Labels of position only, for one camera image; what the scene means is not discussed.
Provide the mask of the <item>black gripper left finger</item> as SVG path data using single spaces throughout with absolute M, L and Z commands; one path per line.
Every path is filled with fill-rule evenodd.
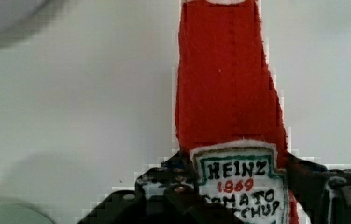
M 178 152 L 140 175 L 133 190 L 108 195 L 77 224 L 245 224 L 199 194 L 189 157 Z

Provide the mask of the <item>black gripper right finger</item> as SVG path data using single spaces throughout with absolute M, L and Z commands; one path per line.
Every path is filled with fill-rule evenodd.
M 288 153 L 286 175 L 311 224 L 351 224 L 351 169 L 329 170 Z

